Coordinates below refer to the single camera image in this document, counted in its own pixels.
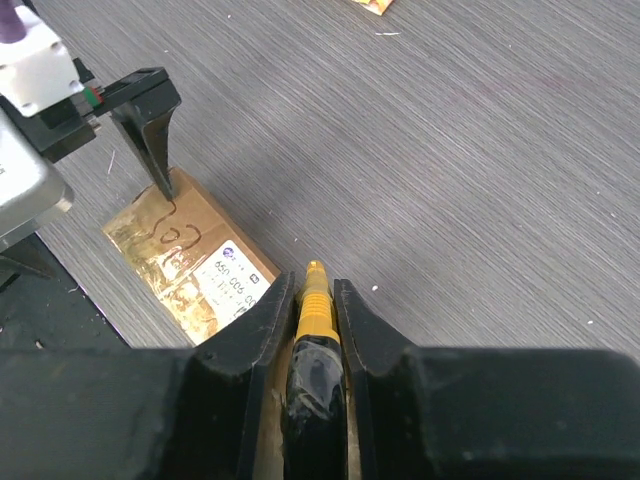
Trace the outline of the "yellow utility knife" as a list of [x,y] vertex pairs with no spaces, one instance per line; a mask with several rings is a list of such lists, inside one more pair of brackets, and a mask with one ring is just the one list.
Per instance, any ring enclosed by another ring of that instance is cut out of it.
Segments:
[[342,346],[324,265],[309,263],[281,413],[283,477],[345,479],[347,403]]

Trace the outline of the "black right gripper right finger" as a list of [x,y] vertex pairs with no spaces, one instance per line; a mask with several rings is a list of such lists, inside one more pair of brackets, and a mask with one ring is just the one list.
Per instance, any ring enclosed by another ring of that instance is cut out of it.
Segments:
[[334,284],[365,479],[635,479],[639,365],[611,350],[419,346]]

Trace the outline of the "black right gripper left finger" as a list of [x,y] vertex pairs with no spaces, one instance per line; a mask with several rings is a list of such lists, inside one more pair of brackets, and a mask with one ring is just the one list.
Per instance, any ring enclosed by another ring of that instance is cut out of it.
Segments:
[[248,479],[295,277],[189,349],[3,350],[5,479]]

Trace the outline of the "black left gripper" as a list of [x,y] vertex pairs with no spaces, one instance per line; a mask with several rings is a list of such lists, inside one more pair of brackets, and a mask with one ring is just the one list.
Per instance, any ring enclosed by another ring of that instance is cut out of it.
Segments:
[[23,116],[4,97],[1,108],[43,158],[56,163],[96,137],[105,113],[168,200],[169,125],[181,96],[163,67],[137,70],[105,87],[80,58],[73,59],[83,90],[35,114]]

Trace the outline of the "brown cardboard express box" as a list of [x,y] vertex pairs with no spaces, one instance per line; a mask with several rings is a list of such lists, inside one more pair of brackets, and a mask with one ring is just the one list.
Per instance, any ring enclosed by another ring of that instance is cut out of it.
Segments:
[[251,309],[280,271],[186,171],[170,171],[174,198],[152,185],[115,215],[104,234],[201,344]]

